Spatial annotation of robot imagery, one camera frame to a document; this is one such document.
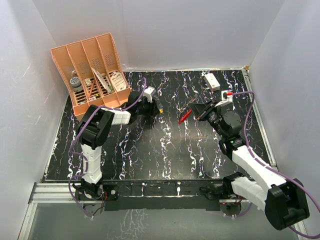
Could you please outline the peach plastic desk organizer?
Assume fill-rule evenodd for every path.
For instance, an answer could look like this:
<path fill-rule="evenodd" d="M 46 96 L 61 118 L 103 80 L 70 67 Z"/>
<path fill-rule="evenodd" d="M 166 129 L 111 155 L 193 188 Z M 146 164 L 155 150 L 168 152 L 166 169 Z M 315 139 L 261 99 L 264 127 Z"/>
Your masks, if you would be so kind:
<path fill-rule="evenodd" d="M 132 91 L 128 87 L 116 92 L 111 81 L 110 73 L 116 71 L 124 75 L 116 48 L 115 40 L 110 33 L 105 33 L 85 40 L 76 41 L 50 50 L 53 62 L 66 85 L 72 103 L 73 113 L 77 120 L 81 120 L 91 105 L 105 105 L 117 108 L 127 102 Z M 99 82 L 92 68 L 99 71 L 107 81 L 112 93 L 107 93 Z M 72 77 L 79 77 L 83 90 L 74 92 L 70 85 Z M 90 86 L 87 87 L 85 79 L 95 80 L 91 98 Z"/>

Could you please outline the red black keyring holder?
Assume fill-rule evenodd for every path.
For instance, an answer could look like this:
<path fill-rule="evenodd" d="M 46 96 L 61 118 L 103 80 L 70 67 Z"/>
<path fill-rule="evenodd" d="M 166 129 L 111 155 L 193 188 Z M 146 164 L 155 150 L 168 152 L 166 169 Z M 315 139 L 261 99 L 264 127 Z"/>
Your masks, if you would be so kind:
<path fill-rule="evenodd" d="M 182 124 L 189 116 L 190 114 L 192 113 L 193 111 L 190 109 L 178 122 L 178 124 Z"/>

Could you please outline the white labelled pouch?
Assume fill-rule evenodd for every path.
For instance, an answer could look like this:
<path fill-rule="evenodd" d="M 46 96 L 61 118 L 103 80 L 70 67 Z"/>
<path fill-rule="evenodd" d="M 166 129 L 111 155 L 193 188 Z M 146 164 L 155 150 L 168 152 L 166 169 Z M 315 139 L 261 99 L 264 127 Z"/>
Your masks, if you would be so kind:
<path fill-rule="evenodd" d="M 128 87 L 128 84 L 123 77 L 123 75 L 118 71 L 113 71 L 109 74 L 110 82 L 116 92 L 125 90 Z"/>

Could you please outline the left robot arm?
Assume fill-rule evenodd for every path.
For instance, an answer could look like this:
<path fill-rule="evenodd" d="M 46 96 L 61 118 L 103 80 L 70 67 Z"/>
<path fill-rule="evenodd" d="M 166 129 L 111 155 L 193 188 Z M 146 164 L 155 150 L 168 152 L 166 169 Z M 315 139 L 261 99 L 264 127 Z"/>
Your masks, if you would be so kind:
<path fill-rule="evenodd" d="M 132 91 L 127 102 L 120 108 L 91 105 L 78 124 L 76 134 L 82 152 L 77 152 L 83 160 L 80 186 L 73 187 L 87 198 L 100 199 L 103 195 L 101 153 L 112 126 L 130 125 L 138 116 L 154 118 L 161 111 L 154 97 L 154 87 L 147 87 L 142 93 Z"/>

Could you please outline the white paper packet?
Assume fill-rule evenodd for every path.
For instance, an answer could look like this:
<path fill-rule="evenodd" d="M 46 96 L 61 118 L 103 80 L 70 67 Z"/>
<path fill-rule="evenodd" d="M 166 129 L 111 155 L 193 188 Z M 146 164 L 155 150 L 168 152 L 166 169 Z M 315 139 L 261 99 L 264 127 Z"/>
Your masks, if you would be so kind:
<path fill-rule="evenodd" d="M 107 83 L 107 80 L 104 79 L 102 74 L 94 69 L 93 67 L 91 68 L 92 72 L 95 74 L 99 82 L 102 84 L 102 87 L 107 91 L 108 94 L 112 93 L 112 89 L 110 88 L 110 85 Z"/>

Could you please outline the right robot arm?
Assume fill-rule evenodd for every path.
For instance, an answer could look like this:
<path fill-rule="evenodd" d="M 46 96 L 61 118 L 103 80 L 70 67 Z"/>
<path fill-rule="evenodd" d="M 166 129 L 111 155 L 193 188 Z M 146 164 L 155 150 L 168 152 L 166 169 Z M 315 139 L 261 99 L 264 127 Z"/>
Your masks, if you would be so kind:
<path fill-rule="evenodd" d="M 240 172 L 224 177 L 223 194 L 233 199 L 237 195 L 249 200 L 264 214 L 276 230 L 283 230 L 309 218 L 310 211 L 305 192 L 298 182 L 291 182 L 268 169 L 240 132 L 240 116 L 234 111 L 222 112 L 220 102 L 190 104 L 197 120 L 207 121 L 220 135 L 221 152 L 232 162 L 243 168 L 250 177 Z"/>

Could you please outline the grey round jar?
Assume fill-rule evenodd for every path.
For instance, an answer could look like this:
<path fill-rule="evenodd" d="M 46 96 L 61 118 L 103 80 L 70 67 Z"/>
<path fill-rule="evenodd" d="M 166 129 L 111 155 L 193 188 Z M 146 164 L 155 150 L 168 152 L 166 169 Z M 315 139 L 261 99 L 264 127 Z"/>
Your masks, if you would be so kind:
<path fill-rule="evenodd" d="M 82 86 L 82 83 L 80 81 L 80 78 L 77 77 L 77 76 L 74 76 L 70 79 L 70 85 L 71 87 L 73 88 L 73 91 L 74 92 L 80 92 L 83 90 L 83 86 Z"/>

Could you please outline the white box red label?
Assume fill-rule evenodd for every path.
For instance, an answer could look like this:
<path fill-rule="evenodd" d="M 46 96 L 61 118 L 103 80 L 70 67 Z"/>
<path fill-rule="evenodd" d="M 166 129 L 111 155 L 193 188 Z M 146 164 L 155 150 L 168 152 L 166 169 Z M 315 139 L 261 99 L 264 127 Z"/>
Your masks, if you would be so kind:
<path fill-rule="evenodd" d="M 220 83 L 213 73 L 207 73 L 203 76 L 205 83 L 212 92 L 219 91 L 221 88 Z"/>

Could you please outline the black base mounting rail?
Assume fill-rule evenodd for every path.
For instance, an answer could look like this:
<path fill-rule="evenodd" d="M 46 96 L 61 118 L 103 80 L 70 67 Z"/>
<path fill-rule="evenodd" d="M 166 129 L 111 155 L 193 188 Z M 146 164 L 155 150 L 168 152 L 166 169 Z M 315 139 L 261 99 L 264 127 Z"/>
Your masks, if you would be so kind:
<path fill-rule="evenodd" d="M 84 181 L 72 184 L 75 198 L 84 205 L 98 205 L 104 211 L 230 209 L 247 200 L 242 196 L 223 193 L 221 179 L 171 180 L 103 180 L 96 186 Z"/>

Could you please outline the orange pencil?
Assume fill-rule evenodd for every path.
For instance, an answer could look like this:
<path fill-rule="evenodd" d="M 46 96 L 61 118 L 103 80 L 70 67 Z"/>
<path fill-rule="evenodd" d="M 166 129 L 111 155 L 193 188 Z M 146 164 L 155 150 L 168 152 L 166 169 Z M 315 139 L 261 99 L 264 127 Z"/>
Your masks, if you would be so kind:
<path fill-rule="evenodd" d="M 89 99 L 90 99 L 91 96 L 92 96 L 92 92 L 93 92 L 93 89 L 94 89 L 94 87 L 95 87 L 95 83 L 96 83 L 96 81 L 93 80 L 93 81 L 92 81 L 92 84 L 91 84 L 91 87 L 90 87 L 90 90 L 89 90 L 89 95 L 88 95 L 88 98 L 89 98 Z"/>

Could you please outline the small white card box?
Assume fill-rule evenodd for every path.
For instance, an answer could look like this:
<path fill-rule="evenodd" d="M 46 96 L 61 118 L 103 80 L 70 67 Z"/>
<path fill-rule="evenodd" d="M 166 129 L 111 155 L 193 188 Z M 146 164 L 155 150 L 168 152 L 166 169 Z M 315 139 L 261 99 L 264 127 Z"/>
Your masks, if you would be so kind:
<path fill-rule="evenodd" d="M 84 80 L 84 82 L 85 82 L 85 84 L 86 84 L 87 87 L 91 87 L 91 86 L 92 86 L 92 81 L 91 81 L 90 78 L 86 78 L 86 79 Z"/>

